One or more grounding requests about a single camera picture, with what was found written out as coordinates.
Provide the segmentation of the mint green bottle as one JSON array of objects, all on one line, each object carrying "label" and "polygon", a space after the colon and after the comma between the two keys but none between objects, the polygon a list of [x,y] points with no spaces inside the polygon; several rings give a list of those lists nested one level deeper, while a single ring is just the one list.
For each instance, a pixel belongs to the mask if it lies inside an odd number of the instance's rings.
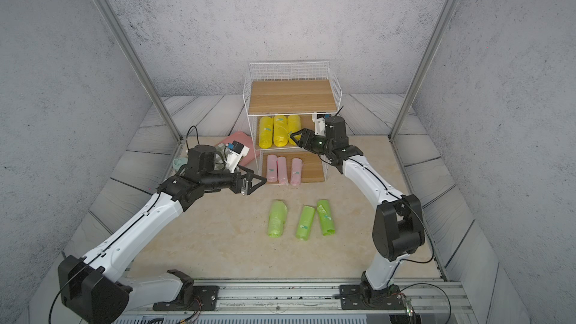
[{"label": "mint green bottle", "polygon": [[178,172],[187,163],[188,159],[186,157],[178,157],[172,161],[172,168],[175,172]]}]

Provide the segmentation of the yellow bag roll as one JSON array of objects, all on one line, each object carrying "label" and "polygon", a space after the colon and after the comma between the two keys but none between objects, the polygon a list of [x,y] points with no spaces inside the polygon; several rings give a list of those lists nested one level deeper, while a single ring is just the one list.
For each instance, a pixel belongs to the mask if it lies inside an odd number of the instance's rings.
[{"label": "yellow bag roll", "polygon": [[261,149],[269,149],[273,145],[273,118],[262,116],[259,120],[259,142]]},{"label": "yellow bag roll", "polygon": [[288,124],[285,115],[275,115],[273,119],[273,142],[277,147],[285,147],[288,140]]},{"label": "yellow bag roll", "polygon": [[302,122],[299,115],[289,115],[287,117],[287,126],[288,126],[288,141],[290,145],[295,145],[296,143],[293,141],[290,134],[292,132],[298,131],[302,129]]}]

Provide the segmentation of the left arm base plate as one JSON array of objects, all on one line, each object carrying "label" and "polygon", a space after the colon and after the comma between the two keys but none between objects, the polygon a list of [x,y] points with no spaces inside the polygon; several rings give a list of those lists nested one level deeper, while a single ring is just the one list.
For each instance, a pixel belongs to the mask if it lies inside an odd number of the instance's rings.
[{"label": "left arm base plate", "polygon": [[215,311],[219,286],[188,286],[176,299],[168,302],[154,303],[153,311]]}]

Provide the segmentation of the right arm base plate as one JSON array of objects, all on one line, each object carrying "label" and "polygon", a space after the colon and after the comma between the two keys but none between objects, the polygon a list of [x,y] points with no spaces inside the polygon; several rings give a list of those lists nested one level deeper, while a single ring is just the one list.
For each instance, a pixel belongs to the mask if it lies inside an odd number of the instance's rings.
[{"label": "right arm base plate", "polygon": [[375,290],[364,283],[345,284],[339,286],[337,297],[340,299],[341,309],[345,311],[401,311],[407,307],[397,285]]}]

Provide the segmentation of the pink bag roll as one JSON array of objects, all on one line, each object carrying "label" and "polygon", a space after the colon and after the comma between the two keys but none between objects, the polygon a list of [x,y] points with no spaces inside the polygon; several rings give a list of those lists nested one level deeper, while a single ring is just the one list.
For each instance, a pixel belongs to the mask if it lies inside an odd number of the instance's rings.
[{"label": "pink bag roll", "polygon": [[287,159],[285,157],[277,158],[277,181],[280,185],[288,185],[288,170],[287,170]]},{"label": "pink bag roll", "polygon": [[302,168],[303,161],[301,158],[295,157],[292,159],[290,176],[290,184],[292,186],[299,186],[302,183]]},{"label": "pink bag roll", "polygon": [[266,178],[268,183],[278,181],[278,157],[275,154],[269,154],[266,158]]}]

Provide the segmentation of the right aluminium frame post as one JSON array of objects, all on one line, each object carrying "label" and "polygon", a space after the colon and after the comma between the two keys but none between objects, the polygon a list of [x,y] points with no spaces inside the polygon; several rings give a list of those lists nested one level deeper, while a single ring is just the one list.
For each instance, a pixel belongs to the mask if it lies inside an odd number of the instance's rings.
[{"label": "right aluminium frame post", "polygon": [[388,136],[390,143],[394,143],[396,137],[400,134],[401,128],[405,122],[408,112],[411,106],[413,105],[420,88],[422,87],[428,69],[431,66],[434,56],[443,39],[443,35],[449,26],[451,18],[454,15],[458,2],[459,0],[445,0],[442,6],[442,9],[433,27],[430,39],[423,52],[423,55],[412,78],[412,81],[409,84],[409,87],[406,91],[403,103],[400,107],[400,111],[397,114],[397,118],[392,126],[391,133]]}]

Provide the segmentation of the left aluminium frame post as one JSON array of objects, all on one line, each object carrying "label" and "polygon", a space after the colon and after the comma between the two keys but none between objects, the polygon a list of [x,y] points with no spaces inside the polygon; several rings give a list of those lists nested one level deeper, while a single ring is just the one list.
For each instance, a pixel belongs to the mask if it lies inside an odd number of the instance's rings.
[{"label": "left aluminium frame post", "polygon": [[177,128],[172,116],[170,115],[166,105],[158,94],[151,77],[145,69],[140,57],[138,56],[133,44],[131,43],[125,29],[123,28],[116,12],[114,11],[109,0],[92,0],[98,9],[100,15],[105,20],[108,28],[112,32],[117,44],[119,45],[124,57],[127,59],[128,64],[136,74],[140,84],[144,88],[146,94],[151,100],[154,108],[158,111],[161,119],[168,127],[170,133],[177,143],[182,141],[182,134]]}]

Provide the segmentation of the light green bag roll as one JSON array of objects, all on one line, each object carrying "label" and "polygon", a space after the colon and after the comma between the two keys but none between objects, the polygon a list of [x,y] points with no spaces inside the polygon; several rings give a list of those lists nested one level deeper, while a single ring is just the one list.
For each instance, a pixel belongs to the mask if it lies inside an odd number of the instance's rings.
[{"label": "light green bag roll", "polygon": [[284,225],[287,219],[287,206],[281,200],[275,200],[271,204],[268,217],[268,236],[279,238],[284,232]]}]

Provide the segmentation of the aluminium frame post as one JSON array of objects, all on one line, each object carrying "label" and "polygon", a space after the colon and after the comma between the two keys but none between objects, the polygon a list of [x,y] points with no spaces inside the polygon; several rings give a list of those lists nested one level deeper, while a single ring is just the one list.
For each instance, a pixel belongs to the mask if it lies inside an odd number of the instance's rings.
[{"label": "aluminium frame post", "polygon": [[166,105],[158,94],[151,77],[145,69],[140,57],[138,56],[133,44],[131,43],[125,29],[123,28],[116,12],[114,11],[109,0],[92,0],[98,9],[100,15],[105,20],[108,28],[112,32],[117,44],[119,45],[124,57],[127,59],[128,64],[136,74],[140,84],[144,88],[146,94],[151,100],[154,108],[158,111],[161,119],[168,127],[170,133],[177,143],[182,141],[182,134],[177,128],[172,116],[170,115]]},{"label": "aluminium frame post", "polygon": [[431,66],[434,56],[443,39],[443,35],[449,26],[451,18],[454,15],[458,2],[459,0],[445,0],[442,6],[442,9],[433,27],[430,39],[423,52],[423,55],[412,78],[412,81],[409,84],[409,87],[406,91],[403,103],[400,107],[400,111],[397,114],[397,118],[392,126],[391,133],[388,136],[390,143],[394,143],[396,137],[400,134],[401,128],[405,122],[408,112],[411,106],[413,105],[420,88],[422,87],[428,69]]}]

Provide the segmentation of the aluminium mounting rail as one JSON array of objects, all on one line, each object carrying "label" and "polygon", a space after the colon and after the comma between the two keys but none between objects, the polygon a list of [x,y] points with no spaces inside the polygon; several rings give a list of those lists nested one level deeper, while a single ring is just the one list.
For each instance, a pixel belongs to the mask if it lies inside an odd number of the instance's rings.
[{"label": "aluminium mounting rail", "polygon": [[125,312],[118,323],[477,323],[461,283],[400,279],[397,305],[365,305],[355,279],[200,280],[217,287],[213,310]]}]

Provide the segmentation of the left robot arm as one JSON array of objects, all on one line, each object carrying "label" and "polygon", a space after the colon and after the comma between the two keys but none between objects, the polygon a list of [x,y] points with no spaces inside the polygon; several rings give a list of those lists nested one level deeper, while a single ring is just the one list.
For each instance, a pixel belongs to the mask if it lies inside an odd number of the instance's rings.
[{"label": "left robot arm", "polygon": [[234,141],[221,154],[212,145],[187,151],[187,162],[157,188],[150,200],[108,239],[84,256],[68,256],[58,266],[56,298],[87,323],[113,323],[126,310],[165,304],[201,311],[194,280],[177,269],[160,277],[121,280],[134,258],[171,221],[205,194],[229,189],[248,196],[266,178],[241,166],[250,149]]}]

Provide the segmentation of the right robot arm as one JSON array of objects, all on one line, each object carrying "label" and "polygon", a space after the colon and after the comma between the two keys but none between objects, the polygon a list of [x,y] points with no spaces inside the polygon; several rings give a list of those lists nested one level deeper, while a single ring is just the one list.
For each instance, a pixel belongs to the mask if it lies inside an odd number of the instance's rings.
[{"label": "right robot arm", "polygon": [[389,184],[369,164],[363,151],[350,144],[344,118],[330,116],[321,121],[324,130],[320,133],[303,128],[289,137],[298,147],[327,159],[374,208],[372,239],[376,254],[361,277],[368,299],[390,291],[397,269],[425,244],[422,204],[416,195],[406,195]]}]

